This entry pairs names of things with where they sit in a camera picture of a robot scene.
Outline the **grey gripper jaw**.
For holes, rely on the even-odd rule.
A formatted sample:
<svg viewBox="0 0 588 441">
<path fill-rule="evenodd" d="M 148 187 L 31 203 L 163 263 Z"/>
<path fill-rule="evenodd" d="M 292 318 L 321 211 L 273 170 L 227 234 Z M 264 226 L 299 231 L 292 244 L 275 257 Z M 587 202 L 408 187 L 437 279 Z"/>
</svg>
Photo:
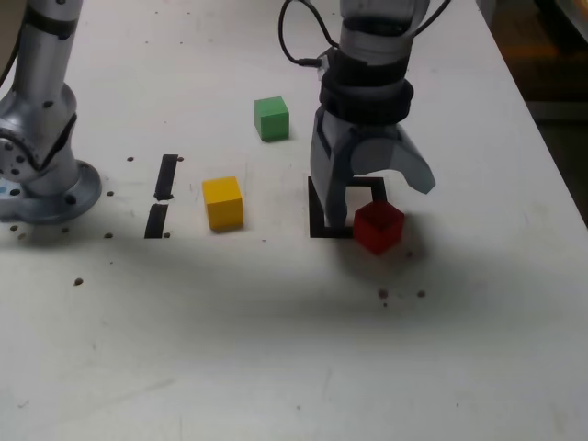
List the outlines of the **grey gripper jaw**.
<svg viewBox="0 0 588 441">
<path fill-rule="evenodd" d="M 400 124 L 396 126 L 390 170 L 400 172 L 412 189 L 425 195 L 436 185 L 429 164 Z"/>
</svg>

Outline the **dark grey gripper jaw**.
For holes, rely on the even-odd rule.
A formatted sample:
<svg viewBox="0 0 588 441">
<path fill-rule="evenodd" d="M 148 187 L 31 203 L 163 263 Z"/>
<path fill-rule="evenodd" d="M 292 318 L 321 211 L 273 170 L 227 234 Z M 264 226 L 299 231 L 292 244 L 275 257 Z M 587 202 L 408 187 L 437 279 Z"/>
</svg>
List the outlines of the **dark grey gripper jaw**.
<svg viewBox="0 0 588 441">
<path fill-rule="evenodd" d="M 311 138 L 311 177 L 324 215 L 333 228 L 345 225 L 346 187 L 354 174 L 350 164 L 355 134 L 350 123 L 323 107 L 315 114 Z"/>
</svg>

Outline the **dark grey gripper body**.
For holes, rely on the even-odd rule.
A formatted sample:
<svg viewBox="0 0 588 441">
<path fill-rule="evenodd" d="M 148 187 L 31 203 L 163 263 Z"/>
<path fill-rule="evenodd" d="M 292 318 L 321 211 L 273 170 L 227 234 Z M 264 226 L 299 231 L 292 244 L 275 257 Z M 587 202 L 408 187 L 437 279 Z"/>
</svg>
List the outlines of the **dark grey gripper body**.
<svg viewBox="0 0 588 441">
<path fill-rule="evenodd" d="M 399 140 L 401 138 L 399 126 L 391 125 L 368 125 L 350 123 L 344 129 L 345 139 L 365 140 L 365 139 L 389 139 Z"/>
</svg>

